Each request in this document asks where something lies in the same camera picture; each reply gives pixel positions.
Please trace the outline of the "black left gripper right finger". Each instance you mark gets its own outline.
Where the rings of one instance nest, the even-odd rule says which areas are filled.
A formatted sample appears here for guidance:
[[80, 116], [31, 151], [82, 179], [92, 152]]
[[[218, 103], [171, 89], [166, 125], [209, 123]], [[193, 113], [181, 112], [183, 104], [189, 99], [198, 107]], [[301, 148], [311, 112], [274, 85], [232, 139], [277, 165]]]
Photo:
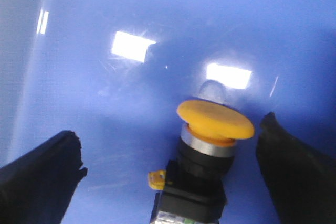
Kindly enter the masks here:
[[273, 112], [256, 157], [281, 223], [335, 223], [335, 159], [288, 133]]

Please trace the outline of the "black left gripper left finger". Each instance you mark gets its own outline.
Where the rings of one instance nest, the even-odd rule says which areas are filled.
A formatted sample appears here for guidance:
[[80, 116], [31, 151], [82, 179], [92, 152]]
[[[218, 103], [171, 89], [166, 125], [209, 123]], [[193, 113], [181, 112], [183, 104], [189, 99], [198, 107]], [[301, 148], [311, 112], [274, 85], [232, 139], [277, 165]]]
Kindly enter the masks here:
[[1, 223], [61, 223], [87, 172], [79, 137], [59, 132], [1, 168]]

